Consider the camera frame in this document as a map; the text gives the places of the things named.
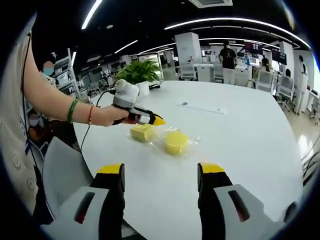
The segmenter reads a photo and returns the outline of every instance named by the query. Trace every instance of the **round yellow sponge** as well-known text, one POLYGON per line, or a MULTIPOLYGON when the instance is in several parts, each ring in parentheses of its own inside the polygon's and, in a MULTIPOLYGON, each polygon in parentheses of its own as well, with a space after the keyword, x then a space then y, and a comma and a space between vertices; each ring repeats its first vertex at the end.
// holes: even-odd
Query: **round yellow sponge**
POLYGON ((165 136, 164 142, 168 154, 179 155, 187 150, 188 136, 179 130, 172 131, 165 136))

